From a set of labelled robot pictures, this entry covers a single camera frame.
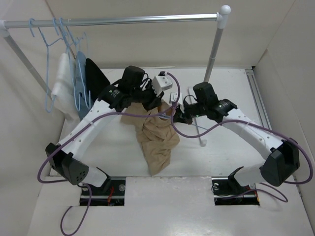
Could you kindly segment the beige t shirt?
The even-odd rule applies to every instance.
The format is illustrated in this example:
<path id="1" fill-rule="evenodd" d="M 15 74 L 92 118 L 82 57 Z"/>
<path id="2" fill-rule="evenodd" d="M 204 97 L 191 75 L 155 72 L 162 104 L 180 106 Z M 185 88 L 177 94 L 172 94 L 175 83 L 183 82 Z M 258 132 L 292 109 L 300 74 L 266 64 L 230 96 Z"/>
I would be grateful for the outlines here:
<path id="1" fill-rule="evenodd" d="M 121 116 L 121 123 L 134 126 L 151 176 L 159 174 L 169 166 L 171 151 L 180 142 L 179 135 L 169 119 Z"/>

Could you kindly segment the light blue wire hanger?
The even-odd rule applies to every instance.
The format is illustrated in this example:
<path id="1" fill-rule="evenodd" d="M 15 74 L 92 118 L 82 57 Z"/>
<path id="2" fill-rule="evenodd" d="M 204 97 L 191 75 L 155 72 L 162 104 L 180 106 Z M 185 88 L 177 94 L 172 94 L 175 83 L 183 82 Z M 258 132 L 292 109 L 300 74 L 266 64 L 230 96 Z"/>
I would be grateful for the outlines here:
<path id="1" fill-rule="evenodd" d="M 166 113 L 163 113 L 162 115 L 159 115 L 159 118 L 163 119 L 163 120 L 167 120 L 171 118 L 171 115 L 174 113 L 173 115 L 173 122 L 174 123 L 185 123 L 185 124 L 189 124 L 189 125 L 193 125 L 199 129 L 203 129 L 203 130 L 207 130 L 204 127 L 201 127 L 199 125 L 197 125 L 196 121 L 193 121 L 193 118 L 187 118 L 185 117 L 185 113 L 184 113 L 184 105 L 187 105 L 187 102 L 184 102 L 183 99 L 183 95 L 182 93 L 180 93 L 180 98 L 179 101 L 177 103 L 177 106 L 173 109 L 170 110 Z"/>

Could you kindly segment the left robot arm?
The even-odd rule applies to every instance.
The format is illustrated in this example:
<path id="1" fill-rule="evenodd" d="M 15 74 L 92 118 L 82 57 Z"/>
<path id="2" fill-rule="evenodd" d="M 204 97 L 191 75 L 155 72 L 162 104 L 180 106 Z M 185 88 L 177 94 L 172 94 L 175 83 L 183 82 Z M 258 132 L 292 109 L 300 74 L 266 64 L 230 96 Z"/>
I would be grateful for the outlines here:
<path id="1" fill-rule="evenodd" d="M 110 188 L 110 176 L 82 162 L 84 153 L 100 131 L 131 103 L 139 102 L 147 110 L 160 106 L 172 81 L 164 71 L 150 78 L 143 69 L 128 66 L 121 79 L 111 83 L 97 65 L 86 62 L 85 82 L 94 104 L 72 132 L 46 147 L 47 163 L 64 181 L 92 185 L 97 194 L 104 195 Z"/>

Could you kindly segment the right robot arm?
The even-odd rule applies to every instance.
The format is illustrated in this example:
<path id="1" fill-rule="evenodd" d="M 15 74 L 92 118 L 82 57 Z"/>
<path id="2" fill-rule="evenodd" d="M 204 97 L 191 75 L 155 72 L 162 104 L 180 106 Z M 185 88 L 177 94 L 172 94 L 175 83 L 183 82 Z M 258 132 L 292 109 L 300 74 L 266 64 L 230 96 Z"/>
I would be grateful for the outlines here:
<path id="1" fill-rule="evenodd" d="M 239 167 L 227 177 L 226 185 L 232 194 L 239 194 L 246 186 L 257 182 L 278 187 L 298 170 L 299 150 L 291 139 L 280 138 L 263 130 L 233 102 L 219 100 L 210 83 L 199 83 L 193 87 L 193 91 L 196 102 L 192 104 L 187 103 L 181 93 L 171 93 L 170 102 L 179 102 L 173 115 L 174 122 L 192 124 L 194 118 L 206 116 L 237 134 L 264 159 L 264 163 Z"/>

